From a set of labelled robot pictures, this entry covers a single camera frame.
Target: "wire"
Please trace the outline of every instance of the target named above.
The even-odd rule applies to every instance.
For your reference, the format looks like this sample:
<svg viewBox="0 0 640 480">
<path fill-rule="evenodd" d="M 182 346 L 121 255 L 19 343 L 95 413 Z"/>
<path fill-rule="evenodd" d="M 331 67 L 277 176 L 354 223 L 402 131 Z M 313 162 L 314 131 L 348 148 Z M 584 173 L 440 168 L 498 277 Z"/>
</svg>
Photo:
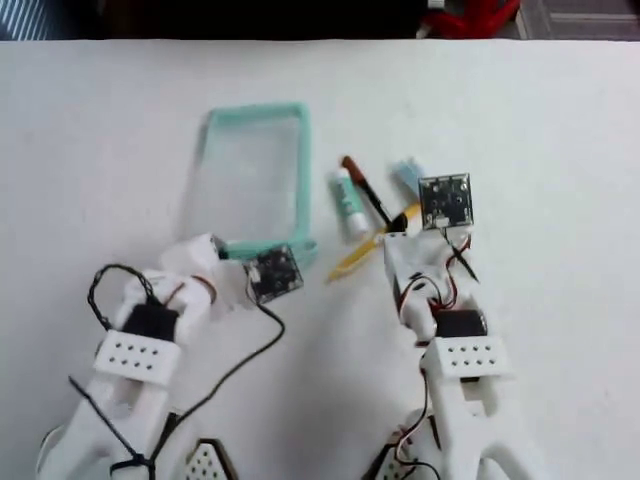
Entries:
<svg viewBox="0 0 640 480">
<path fill-rule="evenodd" d="M 154 448 L 153 452 L 151 453 L 151 456 L 149 457 L 151 461 L 155 461 L 158 456 L 160 455 L 160 452 L 162 452 L 162 448 L 165 446 L 165 444 L 167 443 L 167 440 L 169 439 L 169 437 L 171 436 L 171 434 L 173 432 L 176 431 L 176 429 L 185 421 L 187 420 L 191 415 L 193 415 L 200 407 L 202 407 L 203 405 L 205 405 L 207 402 L 209 402 L 214 395 L 218 392 L 218 390 L 220 390 L 220 387 L 222 387 L 222 385 L 234 374 L 236 373 L 238 370 L 240 370 L 242 367 L 244 367 L 247 363 L 249 363 L 251 360 L 253 360 L 254 358 L 256 358 L 258 355 L 266 352 L 267 350 L 269 350 L 271 347 L 273 347 L 284 335 L 285 330 L 286 330 L 286 326 L 284 324 L 284 322 L 282 321 L 282 319 L 280 317 L 278 317 L 278 315 L 276 315 L 275 313 L 273 313 L 270 309 L 268 309 L 267 307 L 265 307 L 264 305 L 262 305 L 260 302 L 256 301 L 250 294 L 249 294 L 249 278 L 247 278 L 247 288 L 246 288 L 246 293 L 247 293 L 247 297 L 249 297 L 249 300 L 251 300 L 256 307 L 258 307 L 258 309 L 260 311 L 262 311 L 265 315 L 267 315 L 268 317 L 272 318 L 273 320 L 275 320 L 275 322 L 280 326 L 280 331 L 278 332 L 278 334 L 273 337 L 272 340 L 270 340 L 268 343 L 266 343 L 264 346 L 262 346 L 261 348 L 259 348 L 258 350 L 255 350 L 253 353 L 247 355 L 244 359 L 242 359 L 240 362 L 238 362 L 233 368 L 231 368 L 227 373 L 225 373 L 222 378 L 220 378 L 220 380 L 218 380 L 218 383 L 215 384 L 215 386 L 213 387 L 213 389 L 204 397 L 202 398 L 202 400 L 200 400 L 199 402 L 197 402 L 196 404 L 194 404 L 191 408 L 189 408 L 185 413 L 183 413 L 182 415 L 180 415 L 178 417 L 178 419 L 176 420 L 176 422 L 173 424 L 173 427 L 171 427 L 171 429 L 168 431 L 168 433 L 166 435 L 163 435 L 160 439 L 160 441 L 158 441 L 158 444 L 156 445 L 156 447 Z"/>
<path fill-rule="evenodd" d="M 405 473 L 402 478 L 400 478 L 400 480 L 406 480 L 407 478 L 409 478 L 411 475 L 413 475 L 413 472 L 415 472 L 418 469 L 418 467 L 413 467 L 411 470 L 409 470 L 407 473 Z"/>
<path fill-rule="evenodd" d="M 111 325 L 111 322 L 109 322 L 109 319 L 107 317 L 102 315 L 102 312 L 100 311 L 100 309 L 98 308 L 98 305 L 96 304 L 95 295 L 96 295 L 96 288 L 98 288 L 98 285 L 102 281 L 102 278 L 104 277 L 105 273 L 107 273 L 109 270 L 112 270 L 112 269 L 123 270 L 133 275 L 134 277 L 136 277 L 140 281 L 140 285 L 142 285 L 142 288 L 144 289 L 144 293 L 147 296 L 147 303 L 155 302 L 157 304 L 160 304 L 160 301 L 156 298 L 155 293 L 153 292 L 153 285 L 151 285 L 151 282 L 147 279 L 147 277 L 145 277 L 142 273 L 140 273 L 135 268 L 130 267 L 128 265 L 122 265 L 120 263 L 109 263 L 96 272 L 95 276 L 93 277 L 93 282 L 91 282 L 91 286 L 89 287 L 89 293 L 87 295 L 87 303 L 89 303 L 89 306 L 91 307 L 91 310 L 93 310 L 93 313 L 98 319 L 98 322 L 100 322 L 100 325 L 102 325 L 105 330 L 112 329 L 113 325 Z"/>
<path fill-rule="evenodd" d="M 455 305 L 456 305 L 456 303 L 458 301 L 458 286 L 456 285 L 456 282 L 453 279 L 453 275 L 451 273 L 450 268 L 451 268 L 451 265 L 453 264 L 454 260 L 463 258 L 462 257 L 462 253 L 464 251 L 468 250 L 469 248 L 471 248 L 471 235 L 467 236 L 467 238 L 465 239 L 464 243 L 459 248 L 456 248 L 456 247 L 453 246 L 453 244 L 446 237 L 446 233 L 443 233 L 443 235 L 445 236 L 445 239 L 447 240 L 447 243 L 454 250 L 453 255 L 451 255 L 447 259 L 445 264 L 444 264 L 445 270 L 447 272 L 447 275 L 449 276 L 449 284 L 450 284 L 450 290 L 451 290 L 451 300 L 449 300 L 446 304 L 444 304 L 442 308 L 450 309 L 450 308 L 455 307 Z"/>
<path fill-rule="evenodd" d="M 411 278 L 411 281 L 404 288 L 404 290 L 402 291 L 402 294 L 400 294 L 400 299 L 398 301 L 398 315 L 402 314 L 402 309 L 404 308 L 404 304 L 407 302 L 407 299 L 409 298 L 409 295 L 411 293 L 411 289 L 420 280 L 426 280 L 431 285 L 433 285 L 433 288 L 435 288 L 436 293 L 438 294 L 438 299 L 437 299 L 436 305 L 442 305 L 442 292 L 440 292 L 440 288 L 438 287 L 438 284 L 432 278 L 430 278 L 430 277 L 428 277 L 428 276 L 426 276 L 424 274 L 419 274 L 419 275 L 413 276 L 413 278 Z"/>
<path fill-rule="evenodd" d="M 396 462 L 398 462 L 400 465 L 403 465 L 405 467 L 427 467 L 435 474 L 437 480 L 442 480 L 440 477 L 440 473 L 438 472 L 436 467 L 434 467 L 430 463 L 421 462 L 419 460 L 414 460 L 414 461 L 402 460 L 399 455 L 404 442 L 406 442 L 409 439 L 409 437 L 413 435 L 415 431 L 418 430 L 418 428 L 420 428 L 420 425 L 422 425 L 422 422 L 424 422 L 424 419 L 427 417 L 427 406 L 429 403 L 429 384 L 427 383 L 427 372 L 425 370 L 421 370 L 421 373 L 422 373 L 422 378 L 424 379 L 424 406 L 422 407 L 422 412 L 420 412 L 420 416 L 418 417 L 418 420 L 416 420 L 416 422 L 413 425 L 411 425 L 398 439 L 398 443 L 396 443 L 396 447 L 393 452 L 393 457 Z M 403 478 L 407 478 L 413 472 L 414 470 L 410 470 L 409 472 L 407 472 L 407 474 Z"/>
</svg>

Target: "teal rubber frame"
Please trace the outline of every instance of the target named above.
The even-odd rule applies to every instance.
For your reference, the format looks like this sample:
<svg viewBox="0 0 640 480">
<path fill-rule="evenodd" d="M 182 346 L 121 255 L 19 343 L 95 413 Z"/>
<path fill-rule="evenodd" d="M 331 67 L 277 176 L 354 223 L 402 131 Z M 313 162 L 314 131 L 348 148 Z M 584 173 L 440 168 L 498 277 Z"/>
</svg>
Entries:
<svg viewBox="0 0 640 480">
<path fill-rule="evenodd" d="M 287 244 L 299 268 L 313 263 L 318 245 L 310 237 L 311 227 L 311 121 L 303 103 L 271 103 L 233 108 L 217 108 L 211 112 L 207 124 L 202 160 L 211 158 L 210 149 L 216 130 L 243 123 L 295 117 L 299 121 L 295 227 L 288 238 L 258 242 L 232 242 L 225 247 L 229 258 L 248 260 L 260 252 Z"/>
</svg>

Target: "perforated bracket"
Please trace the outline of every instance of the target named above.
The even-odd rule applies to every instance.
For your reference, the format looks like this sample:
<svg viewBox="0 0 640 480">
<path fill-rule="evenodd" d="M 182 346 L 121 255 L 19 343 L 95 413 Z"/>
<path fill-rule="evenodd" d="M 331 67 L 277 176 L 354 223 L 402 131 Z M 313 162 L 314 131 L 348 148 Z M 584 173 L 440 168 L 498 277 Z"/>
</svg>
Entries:
<svg viewBox="0 0 640 480">
<path fill-rule="evenodd" d="M 169 386 L 181 349 L 173 342 L 109 330 L 93 368 L 98 372 Z"/>
<path fill-rule="evenodd" d="M 500 337 L 455 337 L 433 340 L 425 354 L 429 371 L 437 366 L 444 378 L 486 377 L 512 372 Z"/>
<path fill-rule="evenodd" d="M 210 443 L 200 443 L 184 470 L 183 480 L 232 480 Z"/>
</svg>

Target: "black cable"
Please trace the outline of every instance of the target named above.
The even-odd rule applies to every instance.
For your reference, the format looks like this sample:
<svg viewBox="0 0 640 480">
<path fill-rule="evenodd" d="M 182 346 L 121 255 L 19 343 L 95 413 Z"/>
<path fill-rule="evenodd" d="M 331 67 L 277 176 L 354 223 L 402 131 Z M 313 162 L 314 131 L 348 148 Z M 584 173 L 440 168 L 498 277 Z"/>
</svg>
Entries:
<svg viewBox="0 0 640 480">
<path fill-rule="evenodd" d="M 247 355 L 244 359 L 242 359 L 240 362 L 238 362 L 231 370 L 229 370 L 227 373 L 225 373 L 222 376 L 222 378 L 218 381 L 218 383 L 216 383 L 216 385 L 213 387 L 213 389 L 204 398 L 202 398 L 202 400 L 200 400 L 199 402 L 194 404 L 185 413 L 183 413 L 182 415 L 180 415 L 178 417 L 176 422 L 173 424 L 173 427 L 171 428 L 171 430 L 169 430 L 169 432 L 166 435 L 163 435 L 161 437 L 160 441 L 156 445 L 156 448 L 151 453 L 151 456 L 149 457 L 151 459 L 151 461 L 155 461 L 158 458 L 158 456 L 160 455 L 160 452 L 162 451 L 162 448 L 167 443 L 167 440 L 169 439 L 171 434 L 176 431 L 176 429 L 180 426 L 180 424 L 182 424 L 185 420 L 187 420 L 187 418 L 189 418 L 191 415 L 193 415 L 200 407 L 202 407 L 209 400 L 211 400 L 213 398 L 213 396 L 218 392 L 220 387 L 224 384 L 224 382 L 226 382 L 234 373 L 236 373 L 238 370 L 240 370 L 242 367 L 244 367 L 247 363 L 249 363 L 251 360 L 256 358 L 258 355 L 266 352 L 271 347 L 273 347 L 282 338 L 282 336 L 284 335 L 286 327 L 285 327 L 285 324 L 282 321 L 282 319 L 280 317 L 278 317 L 278 315 L 273 313 L 271 310 L 269 310 L 267 307 L 265 307 L 261 303 L 255 301 L 253 298 L 251 298 L 251 296 L 249 295 L 249 292 L 248 292 L 248 287 L 249 287 L 249 284 L 247 283 L 247 296 L 249 297 L 249 299 L 256 305 L 256 307 L 258 307 L 258 309 L 260 309 L 264 314 L 266 314 L 267 316 L 271 317 L 273 320 L 276 321 L 276 323 L 278 325 L 280 325 L 280 331 L 278 332 L 278 334 L 271 341 L 266 343 L 263 347 L 259 348 L 258 350 L 254 351 L 253 353 Z"/>
<path fill-rule="evenodd" d="M 411 470 L 405 473 L 400 480 L 406 480 L 407 478 L 409 478 L 411 475 L 413 475 L 413 472 L 415 472 L 417 468 L 418 467 L 413 467 Z"/>
<path fill-rule="evenodd" d="M 136 277 L 140 281 L 140 285 L 142 285 L 144 293 L 147 295 L 147 303 L 157 303 L 158 305 L 160 305 L 160 301 L 156 298 L 155 293 L 153 292 L 153 285 L 151 285 L 151 282 L 149 282 L 147 277 L 145 277 L 135 268 L 128 265 L 122 265 L 120 263 L 109 263 L 96 272 L 95 276 L 93 277 L 93 282 L 91 282 L 91 286 L 89 287 L 89 293 L 87 295 L 87 303 L 89 303 L 91 310 L 93 310 L 93 313 L 100 322 L 100 325 L 102 325 L 105 330 L 110 330 L 111 328 L 113 328 L 113 326 L 111 325 L 111 322 L 109 322 L 109 319 L 102 315 L 102 312 L 96 304 L 95 295 L 96 288 L 102 281 L 102 277 L 104 277 L 104 274 L 112 269 L 123 270 Z"/>
<path fill-rule="evenodd" d="M 102 422 L 107 426 L 107 428 L 111 431 L 111 433 L 113 433 L 113 435 L 122 444 L 122 446 L 125 448 L 125 450 L 127 452 L 129 452 L 129 454 L 131 455 L 131 460 L 126 460 L 124 462 L 118 462 L 118 463 L 113 464 L 111 466 L 111 472 L 110 473 L 113 473 L 114 470 L 117 470 L 119 468 L 145 466 L 145 467 L 147 467 L 147 470 L 149 471 L 149 480 L 155 480 L 155 478 L 156 478 L 155 462 L 153 460 L 151 460 L 151 459 L 146 459 L 144 457 L 144 455 L 142 455 L 141 453 L 138 453 L 138 452 L 135 451 L 135 449 L 131 446 L 131 444 L 128 442 L 128 440 L 126 438 L 124 438 L 124 436 L 118 431 L 118 429 L 115 427 L 115 425 L 113 423 L 111 423 L 111 420 L 109 420 L 107 418 L 107 416 L 100 409 L 100 407 L 98 406 L 96 401 L 93 399 L 93 397 L 91 395 L 89 395 L 89 393 L 84 388 L 82 388 L 80 386 L 80 384 L 75 381 L 75 379 L 73 377 L 69 376 L 69 382 L 71 383 L 71 386 L 82 397 L 84 397 L 84 399 L 87 402 L 89 402 L 89 405 L 91 406 L 93 411 L 96 413 L 96 415 L 98 415 L 98 417 L 100 417 L 100 420 L 102 420 Z"/>
</svg>

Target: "robotic arm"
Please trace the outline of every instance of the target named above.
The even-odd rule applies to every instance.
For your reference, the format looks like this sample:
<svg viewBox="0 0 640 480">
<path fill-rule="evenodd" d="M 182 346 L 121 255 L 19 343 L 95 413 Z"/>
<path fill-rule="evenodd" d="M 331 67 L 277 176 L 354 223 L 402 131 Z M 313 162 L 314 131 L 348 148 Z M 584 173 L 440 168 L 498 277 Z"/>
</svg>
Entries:
<svg viewBox="0 0 640 480">
<path fill-rule="evenodd" d="M 87 387 L 90 399 L 126 439 L 138 461 L 131 464 L 135 455 L 85 398 L 39 466 L 38 478 L 76 478 L 102 457 L 116 465 L 125 462 L 112 471 L 114 479 L 155 478 L 153 467 L 145 463 L 159 454 L 155 450 L 170 413 L 169 395 L 180 360 L 210 317 L 223 315 L 237 303 L 234 279 L 246 279 L 240 264 L 220 260 L 209 235 L 171 248 L 160 264 L 162 270 L 143 272 L 157 301 L 149 302 L 148 290 L 136 278 L 126 285 Z M 171 456 L 185 458 L 192 445 L 183 442 L 183 446 L 181 452 L 172 449 Z M 177 473 L 158 470 L 160 478 L 174 478 Z"/>
<path fill-rule="evenodd" d="M 423 179 L 421 189 L 423 223 L 431 228 L 387 234 L 384 252 L 400 322 L 426 347 L 425 404 L 368 478 L 546 480 L 505 345 L 470 267 L 468 175 Z"/>
</svg>

